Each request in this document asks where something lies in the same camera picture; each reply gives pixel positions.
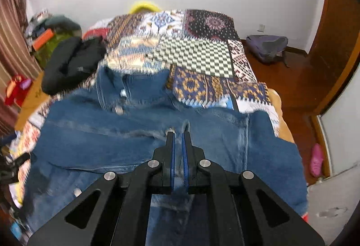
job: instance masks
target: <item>gray backpack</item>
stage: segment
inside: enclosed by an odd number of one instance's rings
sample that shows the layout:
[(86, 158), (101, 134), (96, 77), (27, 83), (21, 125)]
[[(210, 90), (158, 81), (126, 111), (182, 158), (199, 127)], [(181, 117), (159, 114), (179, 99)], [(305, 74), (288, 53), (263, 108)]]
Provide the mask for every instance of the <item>gray backpack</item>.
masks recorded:
[(272, 35), (250, 35), (246, 37), (246, 43), (250, 51), (262, 63), (277, 62), (279, 59), (284, 60), (285, 54), (283, 51), (288, 41), (287, 37)]

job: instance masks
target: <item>bed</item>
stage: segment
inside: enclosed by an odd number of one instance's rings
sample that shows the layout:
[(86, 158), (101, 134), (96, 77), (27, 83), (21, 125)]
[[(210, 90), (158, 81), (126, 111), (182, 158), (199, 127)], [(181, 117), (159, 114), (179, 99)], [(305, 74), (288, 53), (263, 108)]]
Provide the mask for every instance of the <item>bed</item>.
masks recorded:
[[(204, 10), (122, 15), (97, 22), (83, 39), (95, 36), (102, 36), (107, 44), (104, 62), (109, 67), (129, 73), (169, 69), (166, 86), (180, 102), (242, 113), (266, 111), (274, 134), (294, 143), (282, 118), (280, 96), (266, 83), (257, 82), (233, 19), (227, 15)], [(91, 86), (94, 76), (80, 86)], [(49, 97), (41, 91), (42, 77), (41, 73), (35, 80), (19, 114), (15, 129), (22, 134), (11, 145), (13, 158), (32, 151), (51, 104), (71, 92)], [(29, 170), (27, 161), (20, 168), (19, 183), (9, 187), (18, 206), (22, 204)]]

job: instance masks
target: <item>pink shoe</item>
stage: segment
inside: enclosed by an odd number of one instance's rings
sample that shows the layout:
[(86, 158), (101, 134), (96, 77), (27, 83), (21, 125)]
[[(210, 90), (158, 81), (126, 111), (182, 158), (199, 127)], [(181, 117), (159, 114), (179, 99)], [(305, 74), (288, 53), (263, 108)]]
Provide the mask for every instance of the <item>pink shoe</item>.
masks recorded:
[(323, 164), (324, 155), (321, 146), (316, 143), (312, 148), (311, 160), (310, 160), (310, 173), (314, 177), (321, 175), (321, 166)]

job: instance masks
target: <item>blue denim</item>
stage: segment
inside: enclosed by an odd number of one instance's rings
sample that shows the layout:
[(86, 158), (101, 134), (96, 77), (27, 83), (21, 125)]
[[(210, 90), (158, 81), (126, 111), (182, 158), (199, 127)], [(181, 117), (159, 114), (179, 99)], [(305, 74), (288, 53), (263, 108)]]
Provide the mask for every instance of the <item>blue denim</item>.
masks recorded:
[(17, 138), (16, 132), (0, 137), (0, 147), (9, 145), (15, 138)]
[[(129, 172), (151, 159), (154, 149), (165, 144), (169, 128), (176, 132), (175, 188), (170, 196), (152, 198), (147, 245), (179, 245), (187, 231), (194, 197), (183, 180), (181, 135), (186, 129), (207, 159), (228, 171), (253, 171), (298, 214), (305, 213), (300, 155), (296, 145), (275, 137), (267, 113), (186, 106), (163, 89), (168, 75), (124, 75), (102, 67), (90, 90), (78, 89), (51, 106), (26, 183), (22, 215), (31, 231), (99, 174)], [(115, 113), (119, 107), (122, 115)]]

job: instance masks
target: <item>red toy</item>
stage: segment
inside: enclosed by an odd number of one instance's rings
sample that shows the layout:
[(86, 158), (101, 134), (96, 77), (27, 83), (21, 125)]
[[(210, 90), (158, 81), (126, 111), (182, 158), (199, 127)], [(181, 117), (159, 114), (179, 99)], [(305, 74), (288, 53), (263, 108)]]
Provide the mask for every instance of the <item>red toy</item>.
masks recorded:
[(6, 98), (5, 105), (12, 105), (15, 101), (20, 107), (24, 102), (27, 93), (29, 92), (32, 85), (32, 80), (27, 79), (22, 75), (14, 76), (11, 81), (8, 83), (8, 86), (5, 90)]

